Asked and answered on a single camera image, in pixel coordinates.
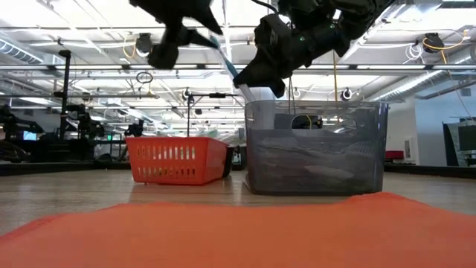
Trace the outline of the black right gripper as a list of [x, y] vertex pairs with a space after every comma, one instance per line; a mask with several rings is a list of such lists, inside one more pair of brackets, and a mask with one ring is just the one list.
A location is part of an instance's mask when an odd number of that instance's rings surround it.
[[278, 15], [264, 16], [255, 28], [257, 53], [235, 78], [236, 85], [258, 86], [268, 81], [276, 98], [284, 96], [287, 74], [329, 51], [343, 55], [350, 39], [341, 27], [329, 19], [308, 28], [290, 28]]

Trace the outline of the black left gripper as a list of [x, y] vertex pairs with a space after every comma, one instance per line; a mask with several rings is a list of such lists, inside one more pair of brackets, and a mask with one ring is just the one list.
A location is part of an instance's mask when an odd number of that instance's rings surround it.
[[179, 47], [182, 46], [195, 44], [218, 48], [215, 42], [183, 24], [183, 18], [190, 17], [213, 33], [223, 35], [221, 26], [208, 6], [208, 1], [130, 0], [129, 3], [146, 11], [157, 22], [165, 25], [161, 41], [152, 44], [147, 56], [147, 61], [152, 67], [161, 70], [172, 69], [179, 55]]

